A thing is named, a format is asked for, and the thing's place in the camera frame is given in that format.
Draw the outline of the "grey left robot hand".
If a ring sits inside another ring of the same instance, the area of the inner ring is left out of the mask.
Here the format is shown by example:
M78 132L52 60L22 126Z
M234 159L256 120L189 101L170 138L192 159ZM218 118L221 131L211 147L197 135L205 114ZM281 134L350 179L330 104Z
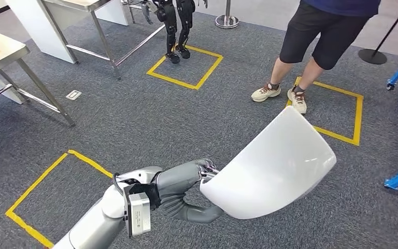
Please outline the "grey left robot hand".
M206 158L189 161L159 173L153 182L157 185L160 208L174 219L199 224L212 223L223 214L220 207L190 205L185 202L184 197L196 183L210 180L218 173L214 163Z

